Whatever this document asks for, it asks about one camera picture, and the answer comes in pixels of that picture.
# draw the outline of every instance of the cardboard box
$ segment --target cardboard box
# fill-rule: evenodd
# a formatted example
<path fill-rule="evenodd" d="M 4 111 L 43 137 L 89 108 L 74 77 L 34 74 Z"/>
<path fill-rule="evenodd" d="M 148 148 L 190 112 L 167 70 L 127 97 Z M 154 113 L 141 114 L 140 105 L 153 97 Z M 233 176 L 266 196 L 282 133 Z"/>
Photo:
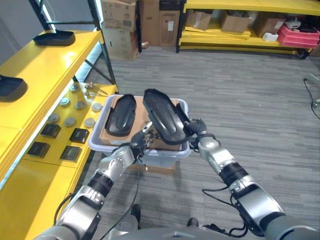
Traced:
<path fill-rule="evenodd" d="M 265 33 L 276 34 L 285 21 L 283 15 L 260 12 L 254 22 L 253 29 L 256 35 L 261 38 Z"/>
<path fill-rule="evenodd" d="M 181 0 L 160 0 L 160 11 L 180 11 Z"/>
<path fill-rule="evenodd" d="M 124 2 L 126 4 L 133 4 L 135 3 L 137 0 L 119 0 L 120 2 Z"/>
<path fill-rule="evenodd" d="M 150 46 L 159 46 L 159 0 L 141 1 L 141 38 Z"/>
<path fill-rule="evenodd" d="M 138 54 L 137 33 L 125 29 L 105 28 L 102 34 L 110 59 L 133 61 Z"/>
<path fill-rule="evenodd" d="M 221 31 L 243 33 L 249 24 L 249 16 L 232 16 L 228 15 L 227 11 L 223 11 L 220 19 Z"/>
<path fill-rule="evenodd" d="M 174 47 L 177 41 L 180 11 L 159 12 L 159 46 Z"/>
<path fill-rule="evenodd" d="M 195 29 L 207 30 L 212 13 L 189 10 L 186 25 Z"/>
<path fill-rule="evenodd" d="M 102 0 L 101 6 L 103 24 L 106 28 L 135 31 L 136 1 L 128 4 L 120 0 Z"/>
<path fill-rule="evenodd" d="M 112 102 L 112 107 L 114 108 L 117 100 L 121 98 L 121 96 L 116 96 Z M 136 109 L 135 109 L 135 118 L 133 122 L 133 126 L 131 128 L 131 132 L 128 136 L 112 136 L 107 133 L 106 129 L 103 129 L 100 134 L 100 140 L 104 145 L 108 146 L 119 146 L 123 143 L 129 143 L 131 138 L 139 132 L 146 123 L 150 122 L 148 117 L 148 112 L 143 104 L 143 97 L 134 97 L 136 101 Z M 174 105 L 178 104 L 178 100 L 172 101 Z M 157 149 L 157 150 L 168 150 L 168 151 L 178 151 L 180 145 L 168 145 L 164 143 L 161 139 L 154 139 L 154 144 L 150 146 L 150 149 Z"/>
<path fill-rule="evenodd" d="M 312 50 L 312 52 L 310 53 L 310 56 L 320 57 L 320 43 L 315 49 Z"/>

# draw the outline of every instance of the power cord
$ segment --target power cord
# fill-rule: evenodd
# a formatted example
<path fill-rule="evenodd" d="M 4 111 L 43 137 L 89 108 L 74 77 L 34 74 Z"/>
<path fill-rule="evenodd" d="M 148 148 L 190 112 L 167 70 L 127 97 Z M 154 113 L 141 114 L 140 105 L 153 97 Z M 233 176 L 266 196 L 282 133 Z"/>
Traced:
<path fill-rule="evenodd" d="M 76 195 L 75 192 L 73 193 L 69 193 L 69 195 L 67 197 L 65 197 L 65 199 L 63 199 L 59 206 L 57 207 L 57 209 L 55 210 L 55 214 L 54 214 L 54 218 L 53 218 L 53 226 L 56 225 L 57 223 L 57 217 L 58 217 L 58 213 L 60 212 L 60 209 L 62 208 L 62 206 L 71 198 L 73 198 Z"/>
<path fill-rule="evenodd" d="M 205 195 L 209 196 L 210 198 L 213 198 L 213 199 L 215 199 L 215 200 L 217 200 L 217 201 L 219 201 L 219 202 L 221 202 L 221 203 L 223 203 L 223 204 L 226 204 L 226 205 L 228 205 L 228 206 L 231 206 L 231 207 L 233 207 L 233 208 L 236 208 L 235 205 L 234 205 L 234 203 L 232 202 L 232 198 L 233 198 L 232 195 L 230 196 L 230 202 L 226 202 L 226 201 L 223 201 L 223 200 L 221 200 L 221 199 L 219 199 L 219 198 L 217 198 L 217 197 L 215 197 L 215 196 L 207 193 L 207 192 L 220 192 L 220 191 L 226 190 L 227 188 L 228 188 L 228 187 L 225 186 L 225 187 L 223 187 L 223 188 L 218 188 L 218 189 L 202 189 L 201 191 L 202 191 Z M 243 223 L 243 226 L 242 226 L 241 228 L 239 228 L 239 227 L 231 228 L 229 232 L 226 232 L 225 229 L 219 228 L 217 225 L 215 225 L 215 224 L 213 224 L 213 223 L 211 223 L 210 225 L 208 225 L 208 224 L 207 224 L 207 225 L 204 225 L 204 227 L 206 227 L 206 228 L 208 228 L 208 229 L 210 229 L 210 230 L 216 231 L 216 232 L 218 232 L 218 233 L 227 235 L 227 236 L 229 236 L 229 237 L 233 237 L 233 238 L 243 238 L 243 237 L 246 236 L 247 233 L 248 233 L 248 227 L 246 226 L 245 223 Z M 240 234 L 240 235 L 234 235 L 234 234 L 232 234 L 233 231 L 243 231 L 243 230 L 244 230 L 244 232 L 243 232 L 242 234 Z"/>
<path fill-rule="evenodd" d="M 310 98 L 311 98 L 311 110 L 312 110 L 312 112 L 314 113 L 314 115 L 320 120 L 320 117 L 316 114 L 316 112 L 315 112 L 315 110 L 314 110 L 314 98 L 312 97 L 312 93 L 311 93 L 311 91 L 309 90 L 309 88 L 308 88 L 308 86 L 307 86 L 307 84 L 306 84 L 306 81 L 307 81 L 306 78 L 303 79 L 303 83 L 304 83 L 304 85 L 305 85 L 305 88 L 306 88 L 306 90 L 308 91 L 308 93 L 309 93 L 309 95 L 310 95 Z"/>
<path fill-rule="evenodd" d="M 117 226 L 117 225 L 125 218 L 125 216 L 130 212 L 132 206 L 135 204 L 135 200 L 136 200 L 136 197 L 137 197 L 137 194 L 138 194 L 138 190 L 139 190 L 139 182 L 140 182 L 139 161 L 137 161 L 136 167 L 137 167 L 136 190 L 135 190 L 134 198 L 133 198 L 133 200 L 132 200 L 132 203 L 131 203 L 130 207 L 129 207 L 128 210 L 122 215 L 122 217 L 119 218 L 119 220 L 116 221 L 116 223 L 115 223 L 114 225 L 112 225 L 112 227 L 110 227 L 110 229 L 109 229 L 101 238 L 99 238 L 99 240 L 104 239 L 105 236 L 107 236 L 107 235 L 110 233 L 110 231 L 111 231 L 115 226 Z"/>

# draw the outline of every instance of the red plastic crate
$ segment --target red plastic crate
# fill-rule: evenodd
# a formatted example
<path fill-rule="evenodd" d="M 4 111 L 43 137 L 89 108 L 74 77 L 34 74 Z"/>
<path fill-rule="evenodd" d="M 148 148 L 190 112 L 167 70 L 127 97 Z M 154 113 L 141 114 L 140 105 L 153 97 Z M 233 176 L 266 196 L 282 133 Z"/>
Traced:
<path fill-rule="evenodd" d="M 279 35 L 284 34 L 286 37 L 297 37 L 297 38 L 308 38 L 308 39 L 316 39 L 319 41 L 320 31 L 316 32 L 301 32 L 301 31 L 292 31 L 287 28 L 285 25 L 282 25 L 280 28 Z"/>
<path fill-rule="evenodd" d="M 293 46 L 293 47 L 299 47 L 299 48 L 306 48 L 306 49 L 314 49 L 318 45 L 318 42 L 316 42 L 316 43 L 307 43 L 307 42 L 302 42 L 302 41 L 288 40 L 288 38 L 285 35 L 279 35 L 277 41 L 279 43 L 281 43 L 281 45 Z"/>

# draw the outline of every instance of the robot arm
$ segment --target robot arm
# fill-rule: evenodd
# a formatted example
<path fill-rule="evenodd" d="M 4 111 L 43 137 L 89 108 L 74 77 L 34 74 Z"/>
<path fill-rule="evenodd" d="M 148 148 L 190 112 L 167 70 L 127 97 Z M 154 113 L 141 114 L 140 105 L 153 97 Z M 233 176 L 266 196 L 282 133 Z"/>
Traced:
<path fill-rule="evenodd" d="M 187 123 L 197 135 L 194 147 L 228 186 L 249 230 L 267 240 L 311 240 L 319 233 L 284 213 L 279 203 L 223 148 L 201 119 Z"/>
<path fill-rule="evenodd" d="M 124 171 L 143 156 L 145 136 L 152 122 L 136 133 L 130 144 L 120 146 L 109 157 L 101 160 L 87 185 L 84 185 L 60 214 L 56 224 L 37 236 L 35 240 L 82 240 L 91 239 L 101 216 L 99 211 L 106 196 Z"/>

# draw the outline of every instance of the round gray button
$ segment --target round gray button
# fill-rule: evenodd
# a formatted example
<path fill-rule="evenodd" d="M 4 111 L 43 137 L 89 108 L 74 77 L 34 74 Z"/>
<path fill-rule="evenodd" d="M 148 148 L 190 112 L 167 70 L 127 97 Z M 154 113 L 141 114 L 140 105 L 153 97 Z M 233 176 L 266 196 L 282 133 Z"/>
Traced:
<path fill-rule="evenodd" d="M 78 83 L 74 83 L 72 84 L 72 86 L 70 87 L 70 91 L 73 93 L 76 93 L 80 90 L 80 86 Z"/>
<path fill-rule="evenodd" d="M 84 120 L 84 125 L 88 128 L 91 129 L 94 127 L 94 125 L 96 124 L 96 121 L 92 118 L 89 117 L 86 120 Z"/>
<path fill-rule="evenodd" d="M 77 101 L 75 104 L 75 108 L 78 110 L 82 110 L 86 107 L 85 101 Z"/>
<path fill-rule="evenodd" d="M 68 128 L 73 127 L 76 125 L 76 119 L 73 116 L 68 117 L 66 120 L 64 120 L 63 124 Z"/>
<path fill-rule="evenodd" d="M 60 106 L 66 107 L 70 105 L 70 99 L 68 97 L 64 97 L 60 101 Z"/>
<path fill-rule="evenodd" d="M 59 122 L 60 117 L 58 114 L 56 113 L 52 113 L 49 117 L 48 117 L 48 123 L 50 124 L 56 124 L 57 122 Z"/>
<path fill-rule="evenodd" d="M 100 112 L 102 109 L 102 105 L 99 102 L 96 102 L 95 104 L 92 105 L 92 111 L 94 111 L 95 113 Z"/>

